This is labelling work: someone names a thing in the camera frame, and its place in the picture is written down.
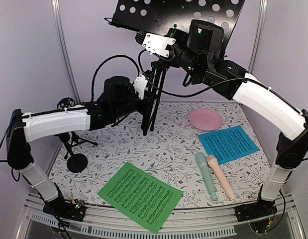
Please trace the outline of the black shock-mount tripod stand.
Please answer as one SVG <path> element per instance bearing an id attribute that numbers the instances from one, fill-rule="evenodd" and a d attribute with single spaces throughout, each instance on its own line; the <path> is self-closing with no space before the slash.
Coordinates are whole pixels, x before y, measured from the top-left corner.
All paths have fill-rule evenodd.
<path id="1" fill-rule="evenodd" d="M 57 113 L 55 116 L 57 123 L 61 125 L 56 126 L 56 132 L 54 134 L 59 137 L 67 150 L 64 159 L 68 159 L 68 155 L 70 157 L 74 156 L 72 151 L 73 146 L 78 146 L 84 142 L 98 145 L 98 143 L 80 138 L 74 133 L 74 131 L 87 130 L 90 127 L 90 116 L 85 106 L 75 105 L 75 101 L 72 98 L 63 98 L 57 105 Z"/>

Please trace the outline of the blue sheet music paper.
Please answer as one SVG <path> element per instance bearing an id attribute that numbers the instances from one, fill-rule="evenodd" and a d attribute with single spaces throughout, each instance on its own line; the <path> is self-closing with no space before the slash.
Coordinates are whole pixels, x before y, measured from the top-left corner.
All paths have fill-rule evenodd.
<path id="1" fill-rule="evenodd" d="M 200 134 L 198 137 L 207 155 L 213 155 L 220 165 L 259 151 L 241 126 Z"/>

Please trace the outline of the green sheet music paper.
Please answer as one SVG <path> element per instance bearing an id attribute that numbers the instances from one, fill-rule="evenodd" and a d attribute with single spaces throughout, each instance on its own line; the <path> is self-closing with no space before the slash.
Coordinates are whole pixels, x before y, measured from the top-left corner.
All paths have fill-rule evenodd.
<path id="1" fill-rule="evenodd" d="M 179 203 L 183 191 L 125 163 L 98 195 L 129 219 L 156 234 Z"/>

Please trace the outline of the black music stand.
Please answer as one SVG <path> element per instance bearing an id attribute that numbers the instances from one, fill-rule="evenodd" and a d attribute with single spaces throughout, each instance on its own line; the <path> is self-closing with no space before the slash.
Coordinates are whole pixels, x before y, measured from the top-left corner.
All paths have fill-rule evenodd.
<path id="1" fill-rule="evenodd" d="M 169 68 L 186 72 L 183 86 L 205 84 L 231 100 L 246 70 L 226 59 L 226 47 L 242 0 L 120 0 L 110 25 L 136 32 L 135 40 L 156 55 L 145 72 L 160 97 Z"/>

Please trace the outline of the pink toy microphone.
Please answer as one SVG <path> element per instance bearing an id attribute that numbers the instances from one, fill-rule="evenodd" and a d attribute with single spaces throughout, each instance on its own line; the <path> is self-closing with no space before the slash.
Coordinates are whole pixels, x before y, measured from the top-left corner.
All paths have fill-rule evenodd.
<path id="1" fill-rule="evenodd" d="M 221 184 L 224 192 L 226 193 L 227 197 L 230 200 L 236 199 L 236 195 L 229 184 L 226 176 L 224 175 L 223 171 L 221 170 L 218 160 L 213 156 L 209 155 L 206 157 L 208 166 L 213 170 L 214 174 L 216 175 L 219 183 Z"/>

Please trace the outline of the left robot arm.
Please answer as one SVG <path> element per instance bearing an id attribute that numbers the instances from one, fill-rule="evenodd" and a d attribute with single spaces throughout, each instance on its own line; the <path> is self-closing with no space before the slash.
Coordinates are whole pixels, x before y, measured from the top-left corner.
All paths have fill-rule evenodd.
<path id="1" fill-rule="evenodd" d="M 120 124 L 131 113 L 142 115 L 144 134 L 148 132 L 156 95 L 147 90 L 147 77 L 140 60 L 133 60 L 137 76 L 134 81 L 127 77 L 114 76 L 104 82 L 103 93 L 91 97 L 90 101 L 71 105 L 68 99 L 60 101 L 57 109 L 36 113 L 24 113 L 21 109 L 12 112 L 0 146 L 6 147 L 6 159 L 12 171 L 36 190 L 43 201 L 44 213 L 55 219 L 70 219 L 81 222 L 86 214 L 84 202 L 65 199 L 59 186 L 54 183 L 38 162 L 38 155 L 32 151 L 34 141 L 55 136 L 65 146 L 69 157 L 67 168 L 72 173 L 86 169 L 88 159 L 81 153 L 74 153 L 70 144 L 70 133 L 94 131 Z"/>

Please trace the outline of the black round-base mic stand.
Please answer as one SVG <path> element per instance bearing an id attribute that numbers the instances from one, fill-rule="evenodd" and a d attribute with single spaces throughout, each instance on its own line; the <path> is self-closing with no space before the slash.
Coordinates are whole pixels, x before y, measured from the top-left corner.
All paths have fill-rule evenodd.
<path id="1" fill-rule="evenodd" d="M 65 157 L 65 159 L 67 159 L 68 170 L 72 173 L 80 173 L 87 167 L 88 160 L 85 155 L 81 153 L 74 153 L 72 148 L 82 144 L 85 140 L 80 138 L 73 131 L 71 134 L 72 136 L 70 136 L 67 132 L 57 134 L 56 136 L 59 137 L 60 141 L 64 144 L 65 149 L 67 150 L 67 157 Z"/>

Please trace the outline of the teal toy microphone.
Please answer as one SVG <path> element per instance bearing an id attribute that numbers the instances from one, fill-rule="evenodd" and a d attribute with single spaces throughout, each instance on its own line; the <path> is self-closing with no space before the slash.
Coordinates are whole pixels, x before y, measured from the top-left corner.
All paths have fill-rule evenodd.
<path id="1" fill-rule="evenodd" d="M 206 156 L 202 152 L 198 152 L 195 155 L 195 160 L 198 165 L 198 168 L 201 171 L 202 177 L 205 182 L 206 189 L 211 197 L 211 200 L 217 201 L 218 198 L 216 195 L 216 187 L 214 185 L 214 182 L 213 182 L 213 179 L 212 179 L 212 176 L 211 176 L 208 164 L 207 164 Z"/>

